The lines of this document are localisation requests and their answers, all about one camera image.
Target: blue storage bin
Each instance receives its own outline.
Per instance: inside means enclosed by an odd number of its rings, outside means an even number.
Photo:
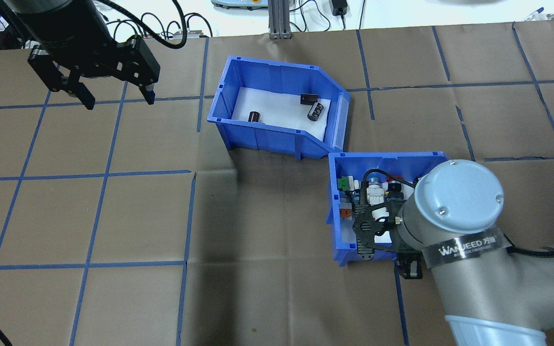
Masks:
[[[240,88],[279,94],[318,94],[330,99],[324,140],[306,131],[233,120]],[[215,123],[227,149],[244,147],[319,159],[343,151],[350,94],[318,66],[228,57],[207,120]]]
[[[332,238],[333,259],[343,267],[349,261],[360,261],[356,252],[356,236],[354,230],[346,228],[348,222],[341,225],[339,215],[339,189],[337,179],[352,175],[354,179],[361,180],[365,172],[372,168],[383,169],[389,173],[400,175],[411,182],[421,175],[425,175],[438,164],[448,160],[448,157],[441,151],[418,152],[418,153],[331,153],[328,156],[330,170],[330,184],[328,186],[328,208],[329,213],[326,223],[331,225],[330,237]],[[372,175],[379,177],[381,182],[386,177],[380,174]],[[376,250],[373,260],[385,260],[394,258],[394,254]]]

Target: metal post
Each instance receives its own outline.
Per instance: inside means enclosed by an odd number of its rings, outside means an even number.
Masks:
[[[288,0],[268,0],[268,37],[270,39],[292,38]]]

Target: green terminal block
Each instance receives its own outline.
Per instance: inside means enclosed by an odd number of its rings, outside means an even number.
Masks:
[[[341,177],[337,179],[337,188],[343,192],[350,190],[350,182],[348,182],[348,177]]]

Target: red cap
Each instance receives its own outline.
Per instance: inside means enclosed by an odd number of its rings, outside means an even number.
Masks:
[[[395,177],[397,177],[397,178],[399,178],[399,179],[403,179],[403,177],[400,176],[400,175],[395,175]],[[391,177],[388,177],[388,178],[386,179],[386,182],[387,182],[387,183],[394,182],[394,181],[396,181],[396,180],[392,179]]]

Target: power adapter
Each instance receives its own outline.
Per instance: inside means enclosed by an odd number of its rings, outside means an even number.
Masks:
[[[341,16],[348,13],[348,0],[330,0],[332,15]]]

